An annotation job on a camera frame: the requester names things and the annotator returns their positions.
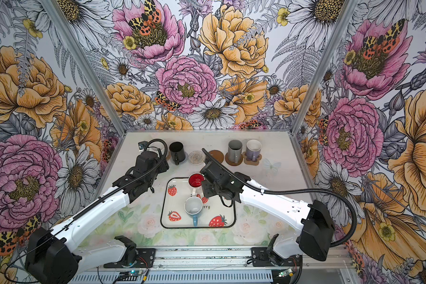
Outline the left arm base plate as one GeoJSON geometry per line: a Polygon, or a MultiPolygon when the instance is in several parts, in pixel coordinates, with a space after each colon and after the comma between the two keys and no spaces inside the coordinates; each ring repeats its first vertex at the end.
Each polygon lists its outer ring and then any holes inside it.
{"type": "Polygon", "coordinates": [[[107,269],[152,268],[155,261],[155,254],[155,248],[137,248],[134,251],[128,250],[120,260],[106,263],[103,267],[107,269]]]}

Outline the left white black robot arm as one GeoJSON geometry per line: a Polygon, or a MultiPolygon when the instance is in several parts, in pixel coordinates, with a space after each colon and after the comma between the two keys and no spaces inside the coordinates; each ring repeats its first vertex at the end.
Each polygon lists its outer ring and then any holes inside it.
{"type": "Polygon", "coordinates": [[[132,267],[138,261],[136,244],[117,236],[105,245],[79,250],[79,245],[112,215],[148,191],[158,174],[169,169],[168,145],[150,140],[137,156],[135,165],[117,179],[104,195],[82,211],[51,229],[31,234],[25,260],[26,271],[41,284],[67,284],[78,273],[109,263],[132,267]]]}

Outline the paw shaped wooden coaster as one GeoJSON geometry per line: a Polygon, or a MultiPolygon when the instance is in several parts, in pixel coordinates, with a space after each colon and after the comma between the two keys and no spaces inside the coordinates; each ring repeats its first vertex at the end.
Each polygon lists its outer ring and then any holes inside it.
{"type": "Polygon", "coordinates": [[[245,164],[247,164],[247,165],[251,165],[251,166],[257,166],[257,165],[260,163],[261,159],[262,159],[262,155],[261,155],[261,154],[259,154],[259,155],[258,155],[258,157],[256,158],[256,160],[251,160],[251,159],[249,159],[249,158],[246,156],[246,153],[245,153],[245,152],[243,152],[243,153],[242,153],[242,157],[243,157],[243,162],[244,162],[245,164]]]}

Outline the strawberry print serving tray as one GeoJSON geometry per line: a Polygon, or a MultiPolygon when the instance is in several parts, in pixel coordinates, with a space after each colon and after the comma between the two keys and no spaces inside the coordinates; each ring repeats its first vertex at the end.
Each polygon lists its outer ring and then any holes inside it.
{"type": "Polygon", "coordinates": [[[236,222],[235,206],[227,207],[219,196],[207,198],[188,178],[167,183],[160,222],[166,229],[230,228],[236,222]]]}

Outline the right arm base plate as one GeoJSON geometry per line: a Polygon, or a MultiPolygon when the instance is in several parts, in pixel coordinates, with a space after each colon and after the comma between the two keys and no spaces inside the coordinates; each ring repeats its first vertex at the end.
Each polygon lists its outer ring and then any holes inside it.
{"type": "Polygon", "coordinates": [[[301,258],[291,256],[283,259],[276,253],[270,252],[266,247],[252,247],[249,260],[254,267],[299,267],[301,258]]]}

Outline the black mug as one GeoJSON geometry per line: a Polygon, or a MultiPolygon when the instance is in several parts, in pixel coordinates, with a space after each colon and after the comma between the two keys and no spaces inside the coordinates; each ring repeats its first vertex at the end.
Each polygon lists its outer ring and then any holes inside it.
{"type": "Polygon", "coordinates": [[[169,145],[171,158],[175,165],[179,165],[186,159],[184,146],[181,142],[173,142],[169,145]]]}

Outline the red inside white mug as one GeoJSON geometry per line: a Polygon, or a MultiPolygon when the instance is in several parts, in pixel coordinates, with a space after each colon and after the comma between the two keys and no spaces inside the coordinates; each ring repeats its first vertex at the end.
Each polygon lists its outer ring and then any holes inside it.
{"type": "Polygon", "coordinates": [[[191,196],[197,196],[197,190],[202,189],[202,181],[204,181],[205,178],[201,173],[193,173],[188,178],[188,184],[191,189],[191,196]]]}

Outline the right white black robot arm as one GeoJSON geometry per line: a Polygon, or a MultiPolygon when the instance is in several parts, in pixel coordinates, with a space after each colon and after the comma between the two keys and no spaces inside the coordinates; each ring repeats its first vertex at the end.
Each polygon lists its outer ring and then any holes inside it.
{"type": "Polygon", "coordinates": [[[306,255],[324,262],[331,248],[351,239],[358,225],[357,212],[352,203],[338,193],[326,189],[307,188],[289,191],[271,191],[249,176],[232,172],[210,155],[206,149],[205,165],[200,173],[204,176],[202,191],[207,198],[219,196],[231,205],[242,203],[258,208],[285,221],[293,234],[275,234],[266,248],[267,262],[273,266],[285,266],[294,256],[306,255]],[[342,239],[333,239],[335,226],[327,206],[314,200],[311,203],[292,199],[295,194],[317,193],[338,198],[349,209],[351,225],[342,239]]]}

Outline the blue handled white mug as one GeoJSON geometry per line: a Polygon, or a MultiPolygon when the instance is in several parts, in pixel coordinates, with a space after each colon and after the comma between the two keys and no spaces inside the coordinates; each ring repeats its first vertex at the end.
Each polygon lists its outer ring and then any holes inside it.
{"type": "Polygon", "coordinates": [[[189,197],[184,203],[184,210],[192,218],[194,227],[198,226],[198,217],[202,209],[202,199],[197,196],[189,197]]]}

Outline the scratched dark wooden round coaster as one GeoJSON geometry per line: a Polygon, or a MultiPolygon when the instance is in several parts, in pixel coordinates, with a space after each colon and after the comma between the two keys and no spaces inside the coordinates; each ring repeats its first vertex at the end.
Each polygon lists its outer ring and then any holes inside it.
{"type": "Polygon", "coordinates": [[[220,163],[224,161],[224,154],[219,150],[211,150],[209,154],[220,163]]]}

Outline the multicolour woven round coaster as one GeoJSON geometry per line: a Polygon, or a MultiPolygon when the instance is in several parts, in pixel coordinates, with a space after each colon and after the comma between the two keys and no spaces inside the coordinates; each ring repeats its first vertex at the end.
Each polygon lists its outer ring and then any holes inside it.
{"type": "Polygon", "coordinates": [[[188,161],[192,165],[200,165],[205,162],[205,154],[202,151],[193,151],[188,156],[188,161]]]}

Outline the grey mug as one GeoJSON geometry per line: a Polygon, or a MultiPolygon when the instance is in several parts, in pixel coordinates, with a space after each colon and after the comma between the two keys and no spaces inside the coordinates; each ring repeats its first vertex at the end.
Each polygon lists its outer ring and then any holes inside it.
{"type": "Polygon", "coordinates": [[[242,160],[243,144],[240,140],[231,140],[228,143],[228,160],[232,164],[240,164],[242,160]]]}

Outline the grey woven round coaster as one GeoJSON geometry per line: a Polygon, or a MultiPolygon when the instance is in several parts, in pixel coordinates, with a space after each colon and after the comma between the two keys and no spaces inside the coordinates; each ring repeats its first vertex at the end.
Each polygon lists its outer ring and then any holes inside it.
{"type": "Polygon", "coordinates": [[[187,152],[183,151],[183,153],[181,154],[180,152],[178,153],[179,157],[181,157],[182,159],[179,161],[180,164],[184,164],[188,161],[188,154],[187,152]]]}

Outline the lavender mug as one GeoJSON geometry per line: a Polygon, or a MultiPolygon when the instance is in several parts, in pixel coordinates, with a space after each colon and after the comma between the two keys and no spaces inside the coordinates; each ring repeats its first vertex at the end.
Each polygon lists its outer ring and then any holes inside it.
{"type": "Polygon", "coordinates": [[[251,139],[246,143],[246,157],[249,161],[256,162],[260,151],[262,149],[262,144],[259,140],[251,139]]]}

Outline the aluminium front rail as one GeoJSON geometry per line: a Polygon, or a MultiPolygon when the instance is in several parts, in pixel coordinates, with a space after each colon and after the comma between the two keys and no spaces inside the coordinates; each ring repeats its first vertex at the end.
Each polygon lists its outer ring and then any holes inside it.
{"type": "MultiPolygon", "coordinates": [[[[330,250],[327,260],[319,261],[304,254],[295,254],[300,257],[300,267],[310,269],[351,269],[352,260],[344,248],[333,248],[330,250]]],[[[162,269],[164,271],[182,271],[195,269],[242,269],[254,267],[250,263],[251,247],[158,247],[156,248],[155,261],[151,269],[162,269]]],[[[106,263],[93,264],[89,262],[85,269],[93,269],[106,263]]]]}

